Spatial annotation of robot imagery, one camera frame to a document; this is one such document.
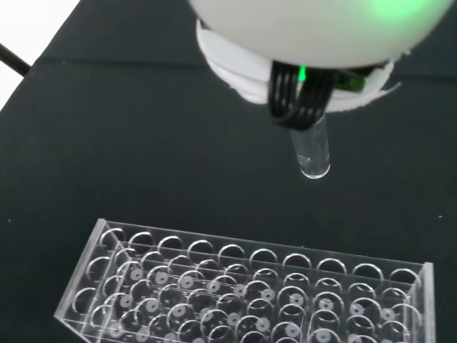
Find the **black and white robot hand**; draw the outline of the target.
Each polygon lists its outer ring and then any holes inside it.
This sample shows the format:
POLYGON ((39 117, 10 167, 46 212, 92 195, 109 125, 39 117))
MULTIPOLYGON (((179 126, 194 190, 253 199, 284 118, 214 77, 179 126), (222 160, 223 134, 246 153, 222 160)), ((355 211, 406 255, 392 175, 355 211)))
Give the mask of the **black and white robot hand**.
POLYGON ((192 1, 198 46, 220 79, 280 126, 307 130, 327 113, 387 95, 395 63, 450 1, 192 1))

